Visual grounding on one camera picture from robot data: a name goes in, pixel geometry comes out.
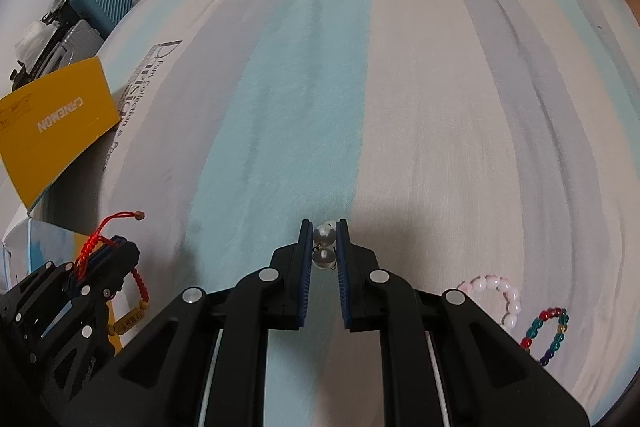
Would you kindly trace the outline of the white pearl earrings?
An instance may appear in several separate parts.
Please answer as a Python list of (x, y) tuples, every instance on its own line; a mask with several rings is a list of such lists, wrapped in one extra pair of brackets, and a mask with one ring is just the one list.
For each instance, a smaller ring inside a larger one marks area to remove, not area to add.
[(312, 232), (312, 263), (319, 269), (331, 270), (336, 265), (336, 221), (329, 220)]

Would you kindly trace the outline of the striped bed sheet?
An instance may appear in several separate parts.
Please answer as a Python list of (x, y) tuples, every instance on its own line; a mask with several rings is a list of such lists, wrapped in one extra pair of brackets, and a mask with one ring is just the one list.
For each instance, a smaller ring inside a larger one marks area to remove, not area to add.
[(623, 0), (143, 0), (100, 53), (122, 123), (99, 213), (158, 311), (346, 219), (439, 293), (495, 275), (593, 421), (639, 365), (639, 26)]

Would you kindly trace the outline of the yellow box lid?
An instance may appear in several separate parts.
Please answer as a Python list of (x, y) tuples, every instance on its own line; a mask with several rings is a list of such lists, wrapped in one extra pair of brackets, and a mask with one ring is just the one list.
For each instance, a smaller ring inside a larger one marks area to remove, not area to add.
[(96, 56), (2, 98), (1, 160), (25, 208), (34, 208), (62, 172), (118, 123)]

